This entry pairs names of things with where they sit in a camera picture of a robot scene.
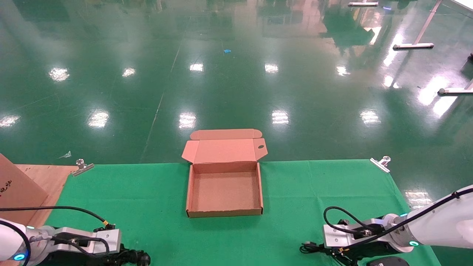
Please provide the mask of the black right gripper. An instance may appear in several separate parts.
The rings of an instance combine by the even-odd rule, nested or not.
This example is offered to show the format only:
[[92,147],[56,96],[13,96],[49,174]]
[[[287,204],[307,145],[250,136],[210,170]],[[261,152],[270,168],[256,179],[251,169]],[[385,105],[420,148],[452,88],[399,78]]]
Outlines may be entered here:
[[344,247],[322,246],[321,252],[327,256],[332,256],[340,266],[358,266],[357,260],[401,253],[386,241],[374,240],[361,245],[359,243],[359,241],[356,241],[355,246],[349,248],[348,251]]

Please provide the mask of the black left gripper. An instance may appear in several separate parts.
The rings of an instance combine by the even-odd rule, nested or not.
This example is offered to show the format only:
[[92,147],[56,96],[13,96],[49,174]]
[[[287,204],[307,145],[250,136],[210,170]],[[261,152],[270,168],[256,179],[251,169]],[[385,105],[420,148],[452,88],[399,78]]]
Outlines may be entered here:
[[99,259],[91,258],[83,253],[57,251],[49,254],[41,266],[141,266],[147,260],[143,250],[120,247],[119,252],[108,254]]

